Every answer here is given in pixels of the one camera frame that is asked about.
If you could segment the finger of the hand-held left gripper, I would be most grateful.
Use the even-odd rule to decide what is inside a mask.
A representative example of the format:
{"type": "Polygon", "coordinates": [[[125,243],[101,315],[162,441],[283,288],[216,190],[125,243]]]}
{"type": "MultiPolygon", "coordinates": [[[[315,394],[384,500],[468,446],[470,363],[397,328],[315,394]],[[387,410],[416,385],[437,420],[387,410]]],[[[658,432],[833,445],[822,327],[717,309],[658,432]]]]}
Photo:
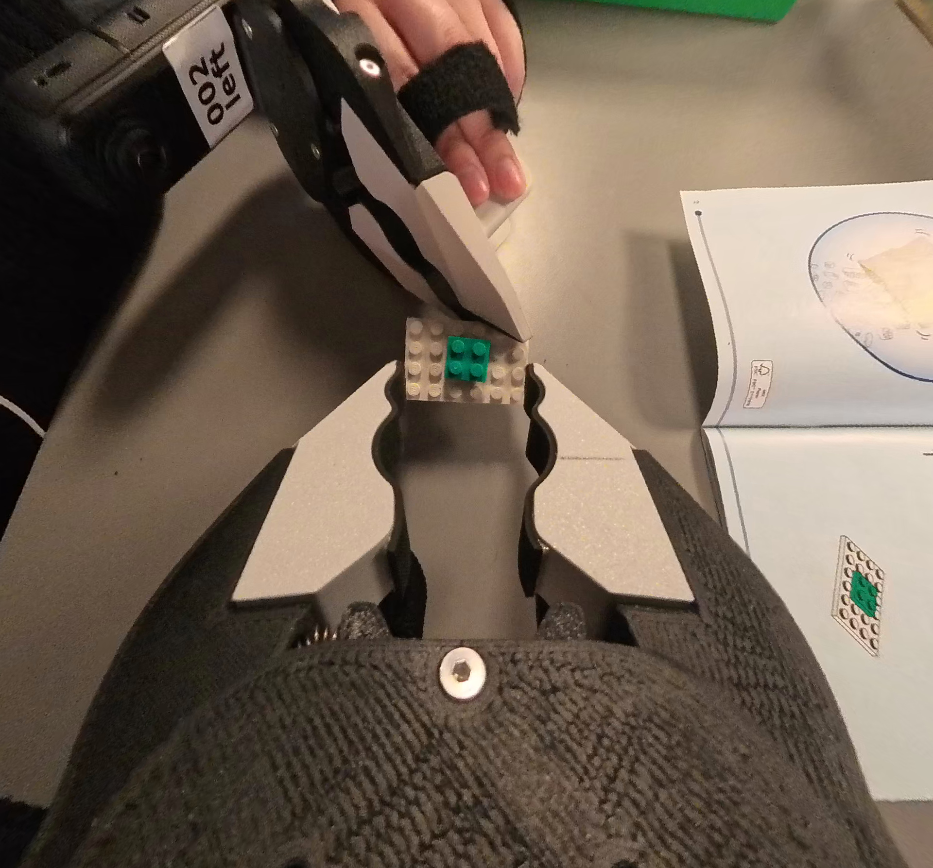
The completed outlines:
{"type": "Polygon", "coordinates": [[[449,245],[443,250],[451,271],[446,278],[474,319],[516,341],[528,341],[531,329],[519,296],[457,178],[443,170],[418,185],[406,181],[346,101],[342,101],[341,130],[364,190],[391,209],[419,242],[421,253],[429,256],[421,226],[425,221],[437,238],[447,238],[449,245]]]}
{"type": "Polygon", "coordinates": [[[398,254],[378,219],[365,205],[353,205],[349,209],[349,219],[356,238],[405,291],[448,316],[463,321],[474,319],[474,314],[463,306],[446,278],[446,273],[451,271],[443,250],[444,246],[449,245],[447,238],[437,238],[430,223],[425,221],[421,224],[422,233],[427,235],[423,240],[428,246],[429,256],[425,257],[421,253],[419,242],[414,240],[414,259],[410,261],[398,254]]]}

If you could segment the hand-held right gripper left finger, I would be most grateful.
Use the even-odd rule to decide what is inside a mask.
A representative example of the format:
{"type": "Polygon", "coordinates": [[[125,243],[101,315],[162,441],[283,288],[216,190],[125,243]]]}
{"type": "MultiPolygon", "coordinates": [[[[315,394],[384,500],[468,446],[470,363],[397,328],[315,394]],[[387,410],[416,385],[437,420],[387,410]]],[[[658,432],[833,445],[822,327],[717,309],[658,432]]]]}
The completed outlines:
{"type": "Polygon", "coordinates": [[[383,603],[393,633],[423,635],[426,579],[397,481],[403,402],[389,363],[297,442],[234,604],[306,603],[335,631],[349,604],[383,603]]]}

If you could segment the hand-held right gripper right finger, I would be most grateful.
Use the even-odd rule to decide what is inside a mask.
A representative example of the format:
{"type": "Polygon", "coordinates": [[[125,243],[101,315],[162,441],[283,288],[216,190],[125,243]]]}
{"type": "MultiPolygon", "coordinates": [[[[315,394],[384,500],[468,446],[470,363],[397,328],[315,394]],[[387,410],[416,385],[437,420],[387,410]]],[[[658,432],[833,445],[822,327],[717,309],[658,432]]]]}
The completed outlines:
{"type": "Polygon", "coordinates": [[[537,478],[519,535],[524,594],[549,605],[691,604],[631,443],[544,366],[526,372],[526,457],[537,478]]]}

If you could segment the green lego brick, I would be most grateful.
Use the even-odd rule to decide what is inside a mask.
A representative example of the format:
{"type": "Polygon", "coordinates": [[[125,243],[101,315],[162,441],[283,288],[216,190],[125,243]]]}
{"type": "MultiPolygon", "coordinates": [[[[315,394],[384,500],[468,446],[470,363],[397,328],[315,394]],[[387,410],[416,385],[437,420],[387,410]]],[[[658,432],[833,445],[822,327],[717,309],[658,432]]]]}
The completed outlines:
{"type": "Polygon", "coordinates": [[[444,376],[447,379],[484,383],[490,362],[491,342],[485,338],[451,335],[447,339],[444,376]]]}

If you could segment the grey lego base plate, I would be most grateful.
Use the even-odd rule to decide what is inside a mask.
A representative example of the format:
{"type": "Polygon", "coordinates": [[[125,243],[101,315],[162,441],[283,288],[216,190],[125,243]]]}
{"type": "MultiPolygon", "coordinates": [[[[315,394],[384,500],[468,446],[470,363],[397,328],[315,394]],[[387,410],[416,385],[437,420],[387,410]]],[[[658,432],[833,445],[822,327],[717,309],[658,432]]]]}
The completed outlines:
{"type": "Polygon", "coordinates": [[[525,393],[529,344],[505,336],[483,323],[461,322],[439,314],[409,317],[405,329],[404,379],[409,401],[518,405],[525,393]],[[460,382],[444,376],[449,336],[485,338],[491,342],[484,383],[460,382]]]}

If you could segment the lego instruction booklet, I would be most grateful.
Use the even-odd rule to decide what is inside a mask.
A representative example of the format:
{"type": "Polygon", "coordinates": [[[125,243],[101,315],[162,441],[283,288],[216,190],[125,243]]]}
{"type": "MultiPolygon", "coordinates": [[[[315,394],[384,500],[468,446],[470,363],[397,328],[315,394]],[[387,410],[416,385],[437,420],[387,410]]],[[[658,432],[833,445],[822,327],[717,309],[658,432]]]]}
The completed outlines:
{"type": "Polygon", "coordinates": [[[826,675],[872,796],[932,788],[932,184],[684,191],[719,513],[826,675]]]}

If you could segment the person's left hand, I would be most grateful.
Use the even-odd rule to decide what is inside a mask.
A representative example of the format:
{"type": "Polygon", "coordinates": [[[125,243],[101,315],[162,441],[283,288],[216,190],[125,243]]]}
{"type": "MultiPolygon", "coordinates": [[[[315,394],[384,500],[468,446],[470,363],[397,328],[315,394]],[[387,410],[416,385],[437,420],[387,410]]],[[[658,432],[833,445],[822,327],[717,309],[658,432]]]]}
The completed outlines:
{"type": "Polygon", "coordinates": [[[331,2],[366,24],[404,111],[473,206],[526,192],[509,139],[527,66],[512,0],[331,2]]]}

